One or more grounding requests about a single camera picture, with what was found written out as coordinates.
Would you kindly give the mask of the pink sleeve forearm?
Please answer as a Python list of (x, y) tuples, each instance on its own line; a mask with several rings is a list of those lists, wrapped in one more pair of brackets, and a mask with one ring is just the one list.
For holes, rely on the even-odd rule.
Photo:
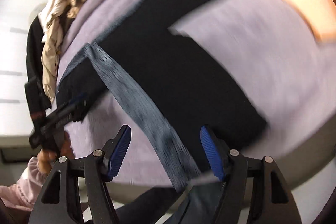
[(32, 211), (50, 170), (49, 162), (32, 157), (15, 184), (1, 185), (1, 200), (4, 205), (9, 209)]

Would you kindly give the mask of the left hand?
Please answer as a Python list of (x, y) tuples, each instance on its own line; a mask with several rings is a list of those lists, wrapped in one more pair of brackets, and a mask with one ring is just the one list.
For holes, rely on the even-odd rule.
[[(64, 132), (65, 141), (63, 142), (62, 148), (60, 150), (60, 156), (66, 156), (68, 159), (72, 160), (75, 158), (74, 151), (71, 147), (71, 140), (68, 132)], [(38, 169), (42, 174), (49, 174), (52, 169), (51, 163), (58, 158), (57, 153), (45, 149), (37, 155), (38, 159)]]

